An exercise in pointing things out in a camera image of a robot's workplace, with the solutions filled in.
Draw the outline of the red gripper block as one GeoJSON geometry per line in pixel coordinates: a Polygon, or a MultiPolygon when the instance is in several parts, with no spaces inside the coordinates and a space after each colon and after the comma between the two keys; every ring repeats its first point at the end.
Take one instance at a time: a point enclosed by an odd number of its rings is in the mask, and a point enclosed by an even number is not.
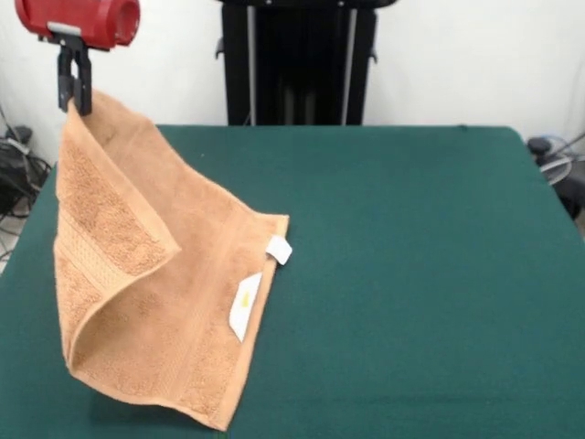
{"type": "MultiPolygon", "coordinates": [[[[87,46],[111,49],[129,46],[138,31],[141,7],[137,0],[16,0],[17,16],[30,33],[51,40],[76,37],[87,46]]],[[[73,51],[61,46],[58,54],[58,106],[68,110],[74,92],[79,114],[92,112],[92,65],[89,49],[75,51],[78,76],[71,73],[73,51]]]]}

